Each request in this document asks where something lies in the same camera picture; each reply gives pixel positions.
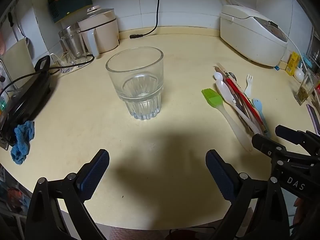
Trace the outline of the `speckled beige large spoon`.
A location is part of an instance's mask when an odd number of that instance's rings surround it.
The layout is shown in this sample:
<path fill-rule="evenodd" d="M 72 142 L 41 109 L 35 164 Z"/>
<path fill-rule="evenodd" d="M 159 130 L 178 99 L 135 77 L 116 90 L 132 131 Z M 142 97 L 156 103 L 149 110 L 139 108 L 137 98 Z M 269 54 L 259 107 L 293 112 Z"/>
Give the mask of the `speckled beige large spoon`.
<path fill-rule="evenodd" d="M 236 105 L 236 101 L 235 101 L 234 97 L 232 96 L 231 91 L 229 90 L 228 86 L 222 80 L 216 80 L 215 84 L 216 84 L 216 87 L 217 87 L 220 95 L 223 97 L 225 102 L 227 102 L 229 105 L 231 105 L 235 109 L 235 111 L 242 117 L 244 122 L 250 127 L 252 132 L 254 134 L 260 134 L 260 130 L 257 128 L 257 126 Z"/>

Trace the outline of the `small white plastic spoon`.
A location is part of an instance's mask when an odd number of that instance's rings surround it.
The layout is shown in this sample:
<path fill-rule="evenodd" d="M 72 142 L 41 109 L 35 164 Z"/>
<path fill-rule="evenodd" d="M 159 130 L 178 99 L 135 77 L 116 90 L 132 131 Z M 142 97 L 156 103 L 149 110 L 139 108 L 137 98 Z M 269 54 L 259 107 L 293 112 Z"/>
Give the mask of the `small white plastic spoon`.
<path fill-rule="evenodd" d="M 223 81 L 223 75 L 220 72 L 215 72 L 214 79 L 219 80 L 219 81 Z"/>

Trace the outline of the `wooden handled fork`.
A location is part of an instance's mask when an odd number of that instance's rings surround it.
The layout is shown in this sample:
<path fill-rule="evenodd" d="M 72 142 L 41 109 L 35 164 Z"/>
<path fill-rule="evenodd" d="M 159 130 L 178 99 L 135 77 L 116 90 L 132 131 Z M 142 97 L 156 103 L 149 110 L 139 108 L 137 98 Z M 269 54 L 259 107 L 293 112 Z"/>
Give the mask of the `wooden handled fork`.
<path fill-rule="evenodd" d="M 226 82 L 227 76 L 223 73 L 222 70 L 219 69 L 219 67 L 218 67 L 217 65 L 215 66 L 215 70 L 218 70 L 218 72 L 220 72 L 220 73 L 223 75 L 223 80 L 225 81 L 225 83 L 227 83 L 227 82 Z M 260 130 L 260 132 L 262 133 L 263 130 L 260 128 L 257 120 L 255 120 L 254 116 L 253 116 L 252 113 L 249 111 L 248 107 L 247 107 L 247 106 L 245 105 L 245 103 L 242 101 L 242 99 L 240 98 L 240 96 L 238 96 L 237 94 L 236 94 L 236 96 L 238 97 L 238 99 L 239 99 L 240 102 L 242 103 L 243 107 L 246 109 L 247 113 L 249 114 L 249 117 L 252 119 L 252 122 L 257 126 L 257 128 L 258 128 L 258 129 Z"/>

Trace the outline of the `disposable chopsticks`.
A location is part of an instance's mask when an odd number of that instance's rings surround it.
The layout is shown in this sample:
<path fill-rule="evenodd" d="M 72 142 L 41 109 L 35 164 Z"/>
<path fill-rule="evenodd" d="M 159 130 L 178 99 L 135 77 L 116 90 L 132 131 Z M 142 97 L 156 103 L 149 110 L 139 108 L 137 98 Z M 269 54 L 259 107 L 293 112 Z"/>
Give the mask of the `disposable chopsticks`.
<path fill-rule="evenodd" d="M 227 72 L 227 70 L 220 64 L 219 62 L 216 64 L 220 70 L 223 71 L 223 73 L 231 80 L 231 82 L 234 84 L 234 86 L 238 89 L 238 91 L 245 97 L 245 99 L 251 103 L 250 99 L 244 94 L 244 91 L 241 89 L 241 87 L 238 85 L 236 80 Z"/>

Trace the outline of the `clear glass tumbler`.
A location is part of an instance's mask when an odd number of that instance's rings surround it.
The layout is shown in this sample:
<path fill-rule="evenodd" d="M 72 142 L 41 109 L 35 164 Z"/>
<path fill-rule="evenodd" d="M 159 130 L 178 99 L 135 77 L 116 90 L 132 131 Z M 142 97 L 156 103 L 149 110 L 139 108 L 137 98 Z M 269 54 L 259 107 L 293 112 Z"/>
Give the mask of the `clear glass tumbler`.
<path fill-rule="evenodd" d="M 106 63 L 118 97 L 136 119 L 149 120 L 161 110 L 163 56 L 158 48 L 136 47 L 118 52 Z"/>

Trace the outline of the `blue plastic spork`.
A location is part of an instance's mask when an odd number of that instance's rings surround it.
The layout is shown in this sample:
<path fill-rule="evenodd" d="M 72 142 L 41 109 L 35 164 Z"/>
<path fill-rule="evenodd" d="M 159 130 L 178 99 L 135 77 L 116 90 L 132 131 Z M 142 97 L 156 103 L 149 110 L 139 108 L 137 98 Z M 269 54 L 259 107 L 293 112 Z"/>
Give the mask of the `blue plastic spork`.
<path fill-rule="evenodd" d="M 256 99 L 256 98 L 253 98 L 253 105 L 254 105 L 254 107 L 256 108 L 256 110 L 259 112 L 260 117 L 261 117 L 261 119 L 262 119 L 262 121 L 263 121 L 263 124 L 264 124 L 264 126 L 265 126 L 265 131 L 264 131 L 264 133 L 265 133 L 265 135 L 270 139 L 270 138 L 271 138 L 271 133 L 270 133 L 270 130 L 269 130 L 269 128 L 268 128 L 266 119 L 265 119 L 265 117 L 264 117 L 264 115 L 263 115 L 263 105 L 262 105 L 261 101 L 260 101 L 259 99 Z"/>

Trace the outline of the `small white teapot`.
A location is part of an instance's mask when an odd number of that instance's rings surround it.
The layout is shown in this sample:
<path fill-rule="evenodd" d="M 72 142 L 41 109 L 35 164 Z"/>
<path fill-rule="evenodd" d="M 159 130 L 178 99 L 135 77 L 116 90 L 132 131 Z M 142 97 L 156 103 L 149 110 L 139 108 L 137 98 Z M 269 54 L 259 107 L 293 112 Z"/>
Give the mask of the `small white teapot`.
<path fill-rule="evenodd" d="M 301 64 L 300 66 L 296 67 L 293 76 L 299 83 L 302 83 L 304 75 L 305 74 L 303 72 L 303 64 Z"/>

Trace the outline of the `white plastic spork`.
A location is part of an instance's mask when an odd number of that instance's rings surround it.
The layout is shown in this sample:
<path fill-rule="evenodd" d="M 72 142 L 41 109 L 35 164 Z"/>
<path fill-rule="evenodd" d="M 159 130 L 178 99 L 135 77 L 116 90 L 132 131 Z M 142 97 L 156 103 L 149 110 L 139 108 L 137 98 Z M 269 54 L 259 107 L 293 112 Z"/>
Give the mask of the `white plastic spork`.
<path fill-rule="evenodd" d="M 246 82 L 247 82 L 247 86 L 245 88 L 244 93 L 248 98 L 251 98 L 252 85 L 253 85 L 253 76 L 248 74 L 247 77 L 246 77 Z"/>

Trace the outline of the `yellow box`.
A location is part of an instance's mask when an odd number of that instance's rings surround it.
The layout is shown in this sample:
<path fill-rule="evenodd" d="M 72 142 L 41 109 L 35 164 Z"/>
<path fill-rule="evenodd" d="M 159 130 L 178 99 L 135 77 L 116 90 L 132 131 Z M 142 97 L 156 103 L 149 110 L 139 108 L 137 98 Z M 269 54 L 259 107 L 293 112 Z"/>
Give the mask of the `yellow box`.
<path fill-rule="evenodd" d="M 293 51 L 287 63 L 287 67 L 285 69 L 285 71 L 289 76 L 293 76 L 299 62 L 300 62 L 300 55 L 297 54 L 295 51 Z"/>

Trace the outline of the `white rice cooker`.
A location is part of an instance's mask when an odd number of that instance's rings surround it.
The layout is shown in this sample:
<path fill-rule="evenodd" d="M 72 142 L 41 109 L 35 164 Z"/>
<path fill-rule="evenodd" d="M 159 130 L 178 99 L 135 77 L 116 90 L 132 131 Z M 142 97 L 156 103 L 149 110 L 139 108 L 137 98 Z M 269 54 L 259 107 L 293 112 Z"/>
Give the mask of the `white rice cooker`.
<path fill-rule="evenodd" d="M 247 59 L 275 67 L 287 49 L 287 36 L 267 17 L 239 5 L 224 5 L 220 37 Z"/>

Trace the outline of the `black electric griddle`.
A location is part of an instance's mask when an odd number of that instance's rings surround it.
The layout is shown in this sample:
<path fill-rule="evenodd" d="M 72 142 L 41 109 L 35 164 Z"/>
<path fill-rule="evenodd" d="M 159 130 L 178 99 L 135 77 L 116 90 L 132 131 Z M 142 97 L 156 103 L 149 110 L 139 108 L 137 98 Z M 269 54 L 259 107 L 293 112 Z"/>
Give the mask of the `black electric griddle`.
<path fill-rule="evenodd" d="M 7 150 L 17 139 L 14 129 L 31 121 L 50 92 L 50 57 L 39 59 L 30 79 L 15 92 L 1 113 L 1 148 Z"/>

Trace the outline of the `white cutting board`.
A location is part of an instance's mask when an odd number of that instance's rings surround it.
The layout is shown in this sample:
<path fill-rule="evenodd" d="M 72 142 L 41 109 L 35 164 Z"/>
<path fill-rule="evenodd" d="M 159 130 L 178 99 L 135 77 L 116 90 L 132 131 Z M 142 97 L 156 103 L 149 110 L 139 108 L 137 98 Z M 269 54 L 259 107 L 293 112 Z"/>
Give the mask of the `white cutting board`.
<path fill-rule="evenodd" d="M 15 79 L 35 72 L 25 38 L 1 56 L 1 88 Z"/>

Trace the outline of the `glass jar with metal lid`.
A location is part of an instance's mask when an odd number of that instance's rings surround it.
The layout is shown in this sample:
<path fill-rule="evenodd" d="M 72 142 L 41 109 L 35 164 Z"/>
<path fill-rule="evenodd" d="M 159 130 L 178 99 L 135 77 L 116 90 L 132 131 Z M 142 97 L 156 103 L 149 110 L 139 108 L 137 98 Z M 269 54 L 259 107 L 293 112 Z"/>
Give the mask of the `glass jar with metal lid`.
<path fill-rule="evenodd" d="M 86 50 L 79 25 L 73 24 L 59 32 L 60 41 L 74 59 L 86 57 Z"/>

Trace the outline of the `dark green knife block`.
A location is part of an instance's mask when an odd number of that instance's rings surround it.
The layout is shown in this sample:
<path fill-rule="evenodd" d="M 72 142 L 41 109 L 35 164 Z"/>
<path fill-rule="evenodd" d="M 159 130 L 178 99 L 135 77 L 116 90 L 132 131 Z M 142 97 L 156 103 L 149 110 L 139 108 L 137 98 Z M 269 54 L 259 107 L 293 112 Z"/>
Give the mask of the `dark green knife block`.
<path fill-rule="evenodd" d="M 92 5 L 92 0 L 48 0 L 48 9 L 54 23 L 73 12 Z"/>

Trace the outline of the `red handled utensil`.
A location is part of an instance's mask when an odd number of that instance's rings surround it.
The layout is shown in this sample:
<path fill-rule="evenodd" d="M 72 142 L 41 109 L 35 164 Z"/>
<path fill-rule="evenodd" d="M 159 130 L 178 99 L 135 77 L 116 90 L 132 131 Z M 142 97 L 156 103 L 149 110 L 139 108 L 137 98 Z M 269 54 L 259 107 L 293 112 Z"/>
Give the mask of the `red handled utensil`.
<path fill-rule="evenodd" d="M 256 111 L 256 109 L 253 107 L 253 105 L 251 103 L 249 103 L 245 97 L 238 91 L 238 89 L 234 86 L 234 84 L 231 82 L 231 80 L 229 78 L 226 79 L 226 82 L 232 87 L 232 89 L 235 91 L 235 93 L 240 96 L 240 98 L 242 99 L 242 101 L 245 103 L 245 105 L 248 107 L 249 111 L 252 113 L 252 115 L 254 116 L 255 120 L 257 120 L 260 128 L 263 130 L 263 132 L 265 131 L 265 126 L 263 124 L 263 121 L 260 117 L 260 115 L 258 114 L 258 112 Z"/>

